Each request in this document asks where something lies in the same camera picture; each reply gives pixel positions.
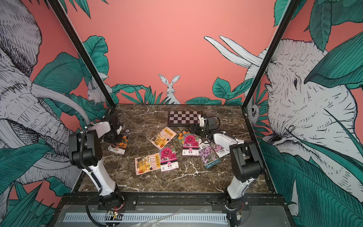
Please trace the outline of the orange marigold seed packet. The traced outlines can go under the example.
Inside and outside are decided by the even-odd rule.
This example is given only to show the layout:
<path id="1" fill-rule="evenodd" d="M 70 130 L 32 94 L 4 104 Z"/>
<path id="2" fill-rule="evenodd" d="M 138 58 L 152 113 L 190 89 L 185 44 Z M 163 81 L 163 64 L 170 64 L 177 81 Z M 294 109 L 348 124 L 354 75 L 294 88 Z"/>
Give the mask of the orange marigold seed packet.
<path id="1" fill-rule="evenodd" d="M 127 145 L 128 145 L 128 141 L 129 141 L 128 136 L 124 135 L 124 136 L 122 136 L 122 139 L 120 142 L 111 144 L 108 147 L 108 151 L 116 153 L 116 154 L 124 155 Z"/>
<path id="2" fill-rule="evenodd" d="M 190 134 L 189 131 L 183 130 L 178 134 L 178 140 L 181 144 L 184 144 L 185 137 Z"/>

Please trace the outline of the pink flower seed packet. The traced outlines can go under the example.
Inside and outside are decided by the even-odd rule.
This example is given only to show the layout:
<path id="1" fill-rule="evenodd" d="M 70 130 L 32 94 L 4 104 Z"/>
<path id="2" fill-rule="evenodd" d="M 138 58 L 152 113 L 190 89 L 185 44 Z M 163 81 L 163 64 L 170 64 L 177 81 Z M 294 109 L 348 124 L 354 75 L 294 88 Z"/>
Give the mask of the pink flower seed packet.
<path id="1" fill-rule="evenodd" d="M 175 170 L 179 168 L 177 154 L 173 145 L 167 145 L 160 151 L 161 172 Z"/>
<path id="2" fill-rule="evenodd" d="M 185 134 L 182 143 L 183 143 L 183 148 L 182 148 L 183 156 L 199 156 L 199 144 L 200 144 L 199 136 L 195 134 Z"/>

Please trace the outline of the purple flower seed packet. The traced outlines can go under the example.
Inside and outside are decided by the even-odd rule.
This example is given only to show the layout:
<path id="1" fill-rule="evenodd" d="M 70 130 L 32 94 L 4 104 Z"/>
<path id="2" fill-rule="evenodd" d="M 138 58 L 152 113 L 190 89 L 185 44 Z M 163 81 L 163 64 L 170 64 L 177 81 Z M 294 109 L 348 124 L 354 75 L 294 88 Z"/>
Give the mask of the purple flower seed packet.
<path id="1" fill-rule="evenodd" d="M 201 143 L 199 146 L 199 156 L 206 169 L 210 169 L 220 163 L 219 156 L 211 144 Z"/>
<path id="2" fill-rule="evenodd" d="M 230 151 L 228 151 L 227 149 L 223 148 L 221 145 L 212 143 L 211 144 L 211 147 L 215 151 L 215 153 L 218 155 L 219 158 L 222 158 L 222 157 L 230 154 Z"/>

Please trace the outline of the purple flower seed packet front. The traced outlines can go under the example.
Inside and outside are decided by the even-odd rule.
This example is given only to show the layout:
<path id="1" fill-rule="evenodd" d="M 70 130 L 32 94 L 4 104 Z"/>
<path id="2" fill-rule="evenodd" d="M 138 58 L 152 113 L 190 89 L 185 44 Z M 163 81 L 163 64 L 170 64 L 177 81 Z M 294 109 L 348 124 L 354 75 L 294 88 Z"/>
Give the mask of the purple flower seed packet front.
<path id="1" fill-rule="evenodd" d="M 199 156 L 206 169 L 210 169 L 220 163 L 219 156 L 211 144 L 201 143 L 199 146 Z"/>

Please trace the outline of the sunflower shop seed packet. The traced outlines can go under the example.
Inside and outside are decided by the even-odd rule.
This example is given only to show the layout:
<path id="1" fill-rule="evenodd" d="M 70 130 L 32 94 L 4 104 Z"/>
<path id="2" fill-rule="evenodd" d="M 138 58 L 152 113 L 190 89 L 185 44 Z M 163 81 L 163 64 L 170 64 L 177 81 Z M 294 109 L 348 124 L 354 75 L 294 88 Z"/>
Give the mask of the sunflower shop seed packet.
<path id="1" fill-rule="evenodd" d="M 151 143 L 159 150 L 163 149 L 174 137 L 176 133 L 168 127 L 165 127 L 160 133 L 151 139 Z"/>
<path id="2" fill-rule="evenodd" d="M 161 169 L 160 154 L 135 158 L 135 173 L 137 176 Z"/>

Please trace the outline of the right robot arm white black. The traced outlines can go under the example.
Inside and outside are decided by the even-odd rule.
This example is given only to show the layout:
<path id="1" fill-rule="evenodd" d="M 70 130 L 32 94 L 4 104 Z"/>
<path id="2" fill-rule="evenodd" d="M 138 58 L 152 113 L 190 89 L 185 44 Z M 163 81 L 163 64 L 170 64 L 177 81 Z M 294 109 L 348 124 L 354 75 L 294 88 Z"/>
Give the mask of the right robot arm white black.
<path id="1" fill-rule="evenodd" d="M 198 121 L 192 126 L 192 132 L 226 149 L 231 156 L 233 179 L 227 187 L 230 199 L 236 200 L 244 196 L 250 184 L 264 170 L 264 165 L 256 143 L 237 139 L 220 130 L 218 117 L 198 116 Z"/>

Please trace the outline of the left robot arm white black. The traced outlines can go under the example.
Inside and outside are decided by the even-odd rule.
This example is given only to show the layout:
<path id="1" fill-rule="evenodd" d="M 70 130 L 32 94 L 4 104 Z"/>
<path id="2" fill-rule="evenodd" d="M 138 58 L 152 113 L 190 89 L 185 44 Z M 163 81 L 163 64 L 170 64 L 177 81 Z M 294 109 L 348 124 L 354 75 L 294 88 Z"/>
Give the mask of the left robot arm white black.
<path id="1" fill-rule="evenodd" d="M 124 202 L 117 183 L 111 179 L 103 164 L 102 137 L 116 139 L 121 124 L 115 114 L 108 114 L 96 124 L 69 135 L 69 159 L 73 166 L 85 172 L 94 183 L 99 202 L 106 206 L 118 206 Z"/>

